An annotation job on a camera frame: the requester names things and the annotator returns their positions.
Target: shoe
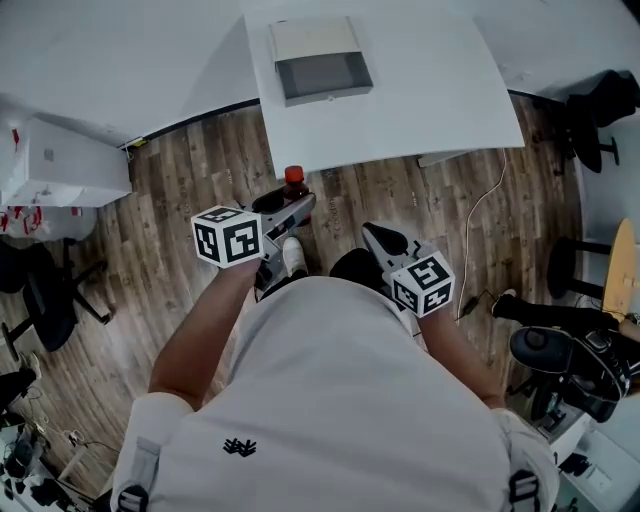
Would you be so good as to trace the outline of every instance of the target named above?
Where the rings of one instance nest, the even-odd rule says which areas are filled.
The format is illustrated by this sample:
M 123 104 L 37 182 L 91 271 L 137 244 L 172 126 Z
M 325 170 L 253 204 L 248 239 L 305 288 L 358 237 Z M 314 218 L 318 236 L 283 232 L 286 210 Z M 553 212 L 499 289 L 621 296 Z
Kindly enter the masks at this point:
M 42 379 L 42 370 L 40 369 L 40 359 L 35 352 L 31 352 L 29 357 L 25 356 L 23 353 L 20 353 L 20 367 L 28 368 L 32 370 L 33 373 L 36 374 L 36 380 Z
M 495 308 L 496 308 L 496 304 L 500 301 L 500 298 L 501 298 L 501 297 L 503 297 L 503 296 L 505 296 L 505 295 L 509 295 L 510 297 L 515 297 L 515 296 L 516 296 L 516 291 L 515 291 L 513 288 L 509 288 L 508 290 L 505 290 L 504 292 L 502 292 L 502 293 L 500 294 L 500 296 L 498 297 L 498 300 L 496 300 L 496 301 L 492 304 L 492 306 L 491 306 L 491 315 L 492 315 L 493 317 L 496 317 L 496 315 L 494 315 L 494 314 L 493 314 L 493 311 L 494 311 L 494 310 L 495 310 Z
M 309 272 L 307 269 L 307 263 L 304 261 L 302 245 L 300 245 L 298 239 L 293 236 L 290 236 L 284 241 L 284 245 L 282 246 L 282 259 L 289 277 L 298 270 L 304 270 L 307 273 Z

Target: office chair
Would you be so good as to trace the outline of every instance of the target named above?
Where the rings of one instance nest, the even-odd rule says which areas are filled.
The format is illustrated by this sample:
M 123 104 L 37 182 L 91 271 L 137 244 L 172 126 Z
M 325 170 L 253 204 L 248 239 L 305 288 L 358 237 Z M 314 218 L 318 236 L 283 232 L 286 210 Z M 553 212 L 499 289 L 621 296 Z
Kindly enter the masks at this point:
M 620 156 L 615 139 L 611 139 L 611 144 L 601 143 L 598 129 L 633 115 L 636 108 L 640 108 L 640 87 L 631 73 L 623 76 L 608 71 L 589 94 L 572 94 L 566 105 L 546 102 L 540 106 L 546 110 L 555 134 L 551 139 L 535 134 L 533 142 L 552 140 L 556 143 L 562 156 L 562 167 L 556 174 L 564 174 L 565 160 L 576 155 L 587 168 L 600 173 L 601 152 L 613 154 L 616 165 L 620 165 Z
M 73 240 L 64 239 L 63 266 L 60 269 L 55 266 L 51 253 L 43 244 L 34 244 L 21 250 L 0 242 L 0 257 L 7 257 L 6 261 L 0 260 L 0 265 L 5 273 L 15 272 L 16 280 L 23 279 L 22 296 L 29 314 L 13 330 L 2 323 L 4 339 L 15 361 L 19 361 L 19 356 L 14 343 L 32 325 L 40 342 L 49 352 L 58 350 L 66 343 L 78 323 L 73 308 L 74 301 L 102 324 L 111 320 L 111 313 L 98 314 L 78 291 L 80 283 L 97 270 L 106 270 L 107 263 L 94 263 L 74 278 L 71 272 L 74 264 L 69 258 L 69 246 L 74 243 Z M 13 265 L 13 269 L 5 266 L 5 263 Z M 11 289 L 15 289 L 16 283 L 11 285 Z M 7 290 L 4 283 L 0 290 Z

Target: white tabletop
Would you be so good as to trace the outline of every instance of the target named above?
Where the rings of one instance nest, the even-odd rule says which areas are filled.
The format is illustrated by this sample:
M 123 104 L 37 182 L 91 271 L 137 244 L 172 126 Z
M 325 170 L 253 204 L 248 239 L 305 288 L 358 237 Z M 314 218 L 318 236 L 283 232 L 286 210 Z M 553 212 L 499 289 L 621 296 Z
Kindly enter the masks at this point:
M 502 77 L 465 17 L 379 0 L 245 5 L 276 176 L 422 153 L 524 145 Z M 349 16 L 373 80 L 369 94 L 285 107 L 268 26 Z

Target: white t-shirt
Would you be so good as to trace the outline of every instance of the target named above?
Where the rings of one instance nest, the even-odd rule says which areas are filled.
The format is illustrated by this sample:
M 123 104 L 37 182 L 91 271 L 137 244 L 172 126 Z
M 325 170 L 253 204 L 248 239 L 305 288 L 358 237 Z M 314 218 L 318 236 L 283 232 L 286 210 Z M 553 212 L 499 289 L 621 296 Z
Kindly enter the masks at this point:
M 229 385 L 200 411 L 164 393 L 135 401 L 112 503 L 142 437 L 162 445 L 152 512 L 496 512 L 508 497 L 508 447 L 524 439 L 548 473 L 550 508 L 557 473 L 546 442 L 418 347 L 391 301 L 310 277 L 248 316 Z M 225 450 L 234 440 L 247 456 Z

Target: hand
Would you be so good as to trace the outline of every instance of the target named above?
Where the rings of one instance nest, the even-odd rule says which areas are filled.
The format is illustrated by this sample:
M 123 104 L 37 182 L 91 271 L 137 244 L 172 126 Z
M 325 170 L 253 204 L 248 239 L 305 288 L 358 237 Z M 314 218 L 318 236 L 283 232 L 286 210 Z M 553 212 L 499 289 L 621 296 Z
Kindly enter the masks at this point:
M 251 286 L 255 283 L 256 273 L 260 268 L 262 258 L 255 258 L 253 260 L 245 261 L 239 265 L 233 267 L 220 269 L 218 276 L 220 279 L 232 279 L 238 282 L 251 281 Z

